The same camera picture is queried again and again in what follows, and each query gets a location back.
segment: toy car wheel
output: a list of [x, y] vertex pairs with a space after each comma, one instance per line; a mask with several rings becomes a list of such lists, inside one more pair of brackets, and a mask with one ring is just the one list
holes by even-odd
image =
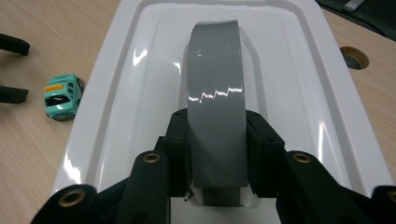
[[78, 86], [81, 88], [81, 92], [84, 92], [84, 83], [82, 83], [81, 79], [77, 80]]

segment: wooden table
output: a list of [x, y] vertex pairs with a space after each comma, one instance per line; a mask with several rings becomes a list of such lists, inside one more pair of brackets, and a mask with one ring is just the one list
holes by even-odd
[[[88, 81], [120, 0], [0, 0], [0, 33], [31, 44], [29, 56], [0, 51], [0, 85], [29, 90], [21, 105], [0, 104], [0, 223], [29, 223], [48, 199], [73, 121], [48, 119], [43, 88], [56, 74]], [[325, 12], [340, 47], [364, 51], [350, 70], [396, 179], [396, 43]]]

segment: toy car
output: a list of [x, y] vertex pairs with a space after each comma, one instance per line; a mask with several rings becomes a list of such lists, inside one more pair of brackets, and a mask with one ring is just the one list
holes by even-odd
[[77, 114], [84, 85], [75, 74], [61, 74], [44, 88], [46, 114], [55, 120], [73, 119]]

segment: toy car window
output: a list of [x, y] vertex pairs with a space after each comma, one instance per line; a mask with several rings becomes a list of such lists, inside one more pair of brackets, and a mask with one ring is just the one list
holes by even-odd
[[70, 102], [70, 99], [65, 94], [46, 98], [46, 106], [61, 105], [68, 102]]

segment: gray tape roll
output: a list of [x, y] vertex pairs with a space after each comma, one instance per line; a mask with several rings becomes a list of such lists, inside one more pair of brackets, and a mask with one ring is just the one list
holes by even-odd
[[188, 121], [193, 185], [248, 185], [246, 108], [237, 21], [197, 24], [188, 66]]

